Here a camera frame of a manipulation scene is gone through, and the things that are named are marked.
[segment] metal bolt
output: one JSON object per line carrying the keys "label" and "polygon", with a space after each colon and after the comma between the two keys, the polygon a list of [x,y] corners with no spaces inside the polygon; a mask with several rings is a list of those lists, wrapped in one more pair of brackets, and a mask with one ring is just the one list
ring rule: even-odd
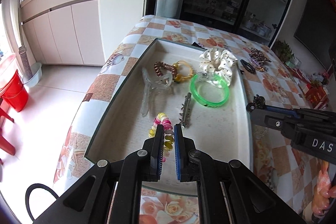
{"label": "metal bolt", "polygon": [[98,167],[105,167],[107,165],[107,160],[99,160],[97,165]]}
{"label": "metal bolt", "polygon": [[241,166],[241,162],[239,160],[231,160],[230,161],[230,165],[233,167],[233,168],[239,168]]}
{"label": "metal bolt", "polygon": [[142,150],[139,150],[137,154],[139,157],[144,157],[147,155],[147,151],[142,149]]}
{"label": "metal bolt", "polygon": [[200,156],[201,152],[200,152],[200,150],[194,149],[194,150],[191,150],[191,151],[189,152],[189,154],[190,154],[192,157],[198,157],[198,156]]}

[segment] white tray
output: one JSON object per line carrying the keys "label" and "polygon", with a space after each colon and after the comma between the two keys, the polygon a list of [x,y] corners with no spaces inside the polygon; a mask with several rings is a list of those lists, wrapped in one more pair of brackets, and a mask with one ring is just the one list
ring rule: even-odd
{"label": "white tray", "polygon": [[[181,104],[189,92],[189,81],[172,83],[173,94],[156,94],[148,115],[142,117],[140,108],[144,83],[141,68],[145,67],[150,75],[154,75],[155,62],[173,64],[184,60],[199,71],[202,51],[163,40],[154,42],[112,99],[86,151],[86,158],[92,162],[100,159],[114,162],[141,149],[159,112],[165,112],[173,125],[179,123]],[[230,97],[222,107],[204,107],[192,98],[190,126],[183,130],[183,135],[192,138],[196,148],[213,159],[225,162],[239,159],[251,169],[253,150],[250,121],[245,110],[245,90],[237,66],[233,71]],[[161,179],[158,182],[143,182],[143,185],[163,192],[197,195],[196,182],[180,183],[177,180],[174,149],[163,163]]]}

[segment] green plastic bracelet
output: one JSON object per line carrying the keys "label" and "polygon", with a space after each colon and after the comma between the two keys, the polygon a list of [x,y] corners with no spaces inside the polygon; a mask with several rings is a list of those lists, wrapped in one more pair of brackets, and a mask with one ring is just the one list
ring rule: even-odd
{"label": "green plastic bracelet", "polygon": [[[209,81],[209,80],[217,81],[223,87],[224,99],[222,101],[209,102],[208,100],[204,99],[201,95],[199,95],[199,93],[197,92],[195,82],[196,81]],[[230,94],[229,87],[227,86],[224,79],[213,72],[196,73],[194,77],[191,78],[191,81],[190,81],[190,92],[198,103],[200,103],[203,106],[211,107],[211,108],[220,107],[223,104],[225,104],[225,102],[229,99],[229,94]]]}

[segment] floral tablecloth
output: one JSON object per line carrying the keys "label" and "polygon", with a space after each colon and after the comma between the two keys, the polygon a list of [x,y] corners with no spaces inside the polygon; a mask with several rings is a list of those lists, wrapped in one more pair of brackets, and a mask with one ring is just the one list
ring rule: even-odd
{"label": "floral tablecloth", "polygon": [[[98,123],[132,67],[156,39],[192,44],[205,48],[227,48],[248,61],[250,48],[264,52],[272,62],[267,72],[253,75],[244,71],[243,82],[249,101],[259,94],[266,104],[285,108],[309,107],[299,87],[275,54],[267,47],[244,37],[200,24],[157,16],[144,16],[112,53],[81,103],[61,150],[53,189],[62,194],[91,166],[85,150]],[[320,162],[294,150],[280,132],[253,126],[253,172],[297,213],[312,200]],[[143,223],[197,223],[196,197],[175,196],[142,190]]]}

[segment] white door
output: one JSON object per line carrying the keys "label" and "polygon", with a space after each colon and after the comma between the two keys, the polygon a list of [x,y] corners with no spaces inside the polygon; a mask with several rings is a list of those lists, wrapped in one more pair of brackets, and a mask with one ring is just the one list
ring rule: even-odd
{"label": "white door", "polygon": [[48,14],[43,14],[31,20],[34,24],[37,40],[46,64],[61,64],[61,58],[51,32]]}
{"label": "white door", "polygon": [[79,51],[71,6],[48,13],[52,34],[63,64],[83,64]]}
{"label": "white door", "polygon": [[46,61],[44,59],[40,44],[36,37],[33,21],[30,20],[26,22],[25,24],[22,25],[22,28],[23,31],[25,32],[25,36],[27,38],[31,51],[33,52],[35,60],[37,62],[45,64]]}
{"label": "white door", "polygon": [[100,38],[98,0],[90,0],[71,5],[73,23],[84,64],[105,63]]}

